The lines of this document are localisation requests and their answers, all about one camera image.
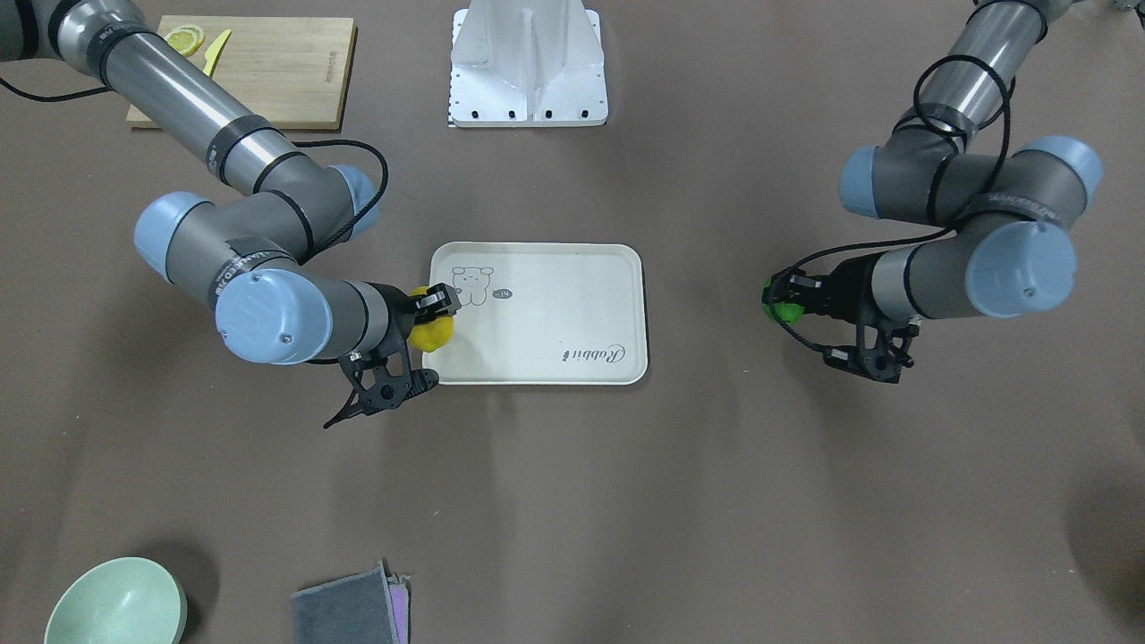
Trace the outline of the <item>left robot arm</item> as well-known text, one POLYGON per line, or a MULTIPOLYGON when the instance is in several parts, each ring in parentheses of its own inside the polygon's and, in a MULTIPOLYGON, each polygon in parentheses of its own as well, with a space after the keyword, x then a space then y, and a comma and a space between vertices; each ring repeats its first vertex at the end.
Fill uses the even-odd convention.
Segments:
POLYGON ((1068 136, 1011 149, 1014 77, 1069 1, 979 1, 948 54, 919 74, 887 142, 850 155, 839 199, 855 215, 931 225, 917 238, 855 244, 826 275, 802 262, 765 288, 769 317, 802 315, 915 333, 925 319, 1017 319, 1055 309, 1074 284, 1069 229, 1103 179, 1068 136))

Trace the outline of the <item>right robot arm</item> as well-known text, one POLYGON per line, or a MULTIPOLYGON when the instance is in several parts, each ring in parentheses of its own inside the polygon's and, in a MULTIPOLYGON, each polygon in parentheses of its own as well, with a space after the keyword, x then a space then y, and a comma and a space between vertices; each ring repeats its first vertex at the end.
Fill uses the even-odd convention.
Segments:
POLYGON ((308 272, 319 252, 376 223, 384 184, 316 164, 149 29, 131 1, 3 1, 3 61, 32 58, 98 79, 240 193, 228 205, 166 195, 134 231, 139 254, 208 306, 232 354, 264 364, 389 356, 404 352, 414 327, 441 331, 461 308, 447 284, 410 297, 308 272))

